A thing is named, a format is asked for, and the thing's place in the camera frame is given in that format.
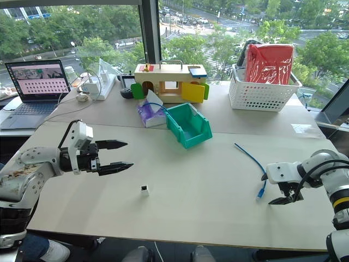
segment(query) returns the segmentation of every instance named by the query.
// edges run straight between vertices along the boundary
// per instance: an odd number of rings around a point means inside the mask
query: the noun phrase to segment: red bag
[[[250,44],[246,58],[246,82],[288,84],[292,69],[292,45]]]

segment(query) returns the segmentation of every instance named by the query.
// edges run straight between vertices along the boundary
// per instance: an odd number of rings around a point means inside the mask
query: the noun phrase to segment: teal plastic bin
[[[167,109],[166,124],[184,148],[195,146],[212,137],[208,120],[190,103]]]

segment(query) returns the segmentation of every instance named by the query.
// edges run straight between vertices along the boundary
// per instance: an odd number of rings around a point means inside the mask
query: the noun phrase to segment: purple tissue box
[[[151,105],[138,105],[137,112],[140,114],[142,123],[145,127],[154,127],[160,124],[166,124],[166,115],[161,109],[154,112]]]

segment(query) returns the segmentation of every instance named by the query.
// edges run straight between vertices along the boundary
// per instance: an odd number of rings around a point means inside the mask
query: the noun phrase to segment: gray floor
[[[194,250],[196,245],[183,243],[167,243],[157,242],[159,251],[163,256],[164,262],[189,262],[190,253]],[[139,241],[127,239],[106,239],[96,250],[87,251],[82,248],[69,246],[71,249],[71,256],[68,262],[121,262],[128,252],[138,246],[146,246],[155,252],[155,261],[160,261],[153,241]],[[206,246],[215,257],[216,262],[253,262],[252,254],[255,249],[250,248],[234,248],[222,246]],[[311,261],[325,261],[327,255],[317,255],[312,257],[293,258],[284,260],[270,260],[283,262],[311,262]]]

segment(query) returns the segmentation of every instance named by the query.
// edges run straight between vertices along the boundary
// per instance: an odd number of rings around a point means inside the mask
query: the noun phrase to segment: white basket
[[[245,69],[236,69],[233,65],[233,74],[229,88],[231,108],[260,111],[280,111],[296,93],[302,83],[291,73],[294,85],[274,85],[252,82],[243,82]]]

